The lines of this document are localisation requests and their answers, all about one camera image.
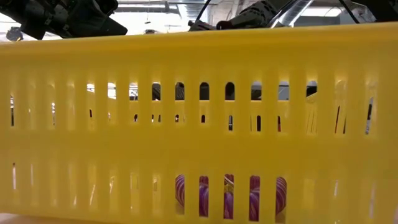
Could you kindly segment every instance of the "cable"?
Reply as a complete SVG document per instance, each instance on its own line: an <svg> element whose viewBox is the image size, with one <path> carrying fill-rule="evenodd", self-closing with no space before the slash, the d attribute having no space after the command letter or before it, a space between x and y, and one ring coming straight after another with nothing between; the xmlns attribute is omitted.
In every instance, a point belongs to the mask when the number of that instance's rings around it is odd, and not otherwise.
<svg viewBox="0 0 398 224"><path fill-rule="evenodd" d="M207 6L209 5L210 1L211 1L211 0L207 0L207 1L205 2L205 4L203 5L203 7L200 9L200 12L199 12L199 14L198 14L198 17L197 17L196 21L200 20L201 15L204 13L204 11L205 11L205 9L207 8Z"/></svg>
<svg viewBox="0 0 398 224"><path fill-rule="evenodd" d="M347 4L344 2L344 0L338 0L343 6L344 8L347 10L348 14L351 16L351 18L353 18L354 22L356 24L360 24L360 22L357 20L357 18L355 18L353 12L349 9L349 7L347 6Z"/></svg>

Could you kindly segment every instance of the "striped object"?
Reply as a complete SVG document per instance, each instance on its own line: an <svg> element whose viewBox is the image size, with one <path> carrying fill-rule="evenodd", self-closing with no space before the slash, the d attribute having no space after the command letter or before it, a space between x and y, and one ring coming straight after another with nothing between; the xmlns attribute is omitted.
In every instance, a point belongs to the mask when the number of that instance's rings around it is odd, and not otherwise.
<svg viewBox="0 0 398 224"><path fill-rule="evenodd" d="M185 178L183 175L179 175L175 179L175 198L181 206L184 206L185 201ZM225 175L224 177L224 218L233 218L233 187L234 177L233 175ZM283 211L286 206L286 193L287 193L287 182L283 177L277 178L276 183L276 202L275 202L275 214ZM250 221L259 220L259 194L260 194L260 178L252 176L250 178L250 207L249 207L249 219ZM209 187L208 177L200 177L199 179L199 214L200 216L208 216L208 199L209 199Z"/></svg>

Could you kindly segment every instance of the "plastic crate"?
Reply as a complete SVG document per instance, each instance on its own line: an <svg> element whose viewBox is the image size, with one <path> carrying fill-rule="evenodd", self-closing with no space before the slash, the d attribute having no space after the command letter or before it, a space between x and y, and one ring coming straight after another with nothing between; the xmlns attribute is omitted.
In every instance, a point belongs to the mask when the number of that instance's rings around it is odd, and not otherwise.
<svg viewBox="0 0 398 224"><path fill-rule="evenodd" d="M283 175L286 223L392 223L397 34L390 23L2 44L0 212L248 223L249 178L258 175L259 222L274 223L275 180ZM289 81L289 101L277 101L281 80ZM306 100L310 80L318 92ZM260 101L251 101L254 81L262 84ZM153 82L161 84L159 101L151 98ZM185 85L183 101L175 101L177 82ZM203 82L210 100L200 101ZM235 100L225 100L228 82ZM138 84L137 101L129 100L130 83ZM175 209L179 174L183 215ZM225 174L234 175L233 220L223 220ZM198 213L202 175L208 217Z"/></svg>

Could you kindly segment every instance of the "yellow plastic basket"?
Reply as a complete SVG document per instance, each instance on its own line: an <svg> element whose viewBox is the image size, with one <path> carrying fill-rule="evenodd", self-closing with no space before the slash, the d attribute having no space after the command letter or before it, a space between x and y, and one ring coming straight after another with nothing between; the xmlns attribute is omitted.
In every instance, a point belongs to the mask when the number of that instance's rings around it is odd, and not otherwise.
<svg viewBox="0 0 398 224"><path fill-rule="evenodd" d="M288 185L286 223L392 223L396 52L396 23L2 44L0 212L248 223L249 178L258 175L259 223L275 222L278 176ZM289 101L277 100L281 80L289 82ZM306 99L312 80L318 92ZM159 101L152 101L154 82ZM175 101L177 82L183 101ZM210 100L200 101L203 82ZM225 100L228 82L233 101ZM254 82L262 85L260 101L251 101ZM129 100L130 83L138 85L137 101ZM180 174L183 215L175 208ZM223 219L225 174L234 175L233 220ZM198 212L202 175L208 217Z"/></svg>

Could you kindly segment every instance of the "ceiling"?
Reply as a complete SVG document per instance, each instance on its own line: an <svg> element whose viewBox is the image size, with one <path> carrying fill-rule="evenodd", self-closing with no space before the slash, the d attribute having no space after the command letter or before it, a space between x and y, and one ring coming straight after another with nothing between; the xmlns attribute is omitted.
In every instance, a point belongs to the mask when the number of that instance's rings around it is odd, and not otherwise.
<svg viewBox="0 0 398 224"><path fill-rule="evenodd" d="M275 6L283 6L288 0L270 1ZM154 29L159 32L183 32L189 29L188 21L196 19L205 0L168 0L167 2L170 8L168 10L165 9L165 1L119 0L119 8L111 17L127 27L129 35L143 34L146 29ZM234 17L237 12L254 2L256 0L212 0L201 20L216 24L218 21ZM314 0L294 26L352 22L338 0ZM19 24L0 14L0 41L6 40L4 35L12 26L19 26ZM46 34L45 39L59 39L59 37Z"/></svg>

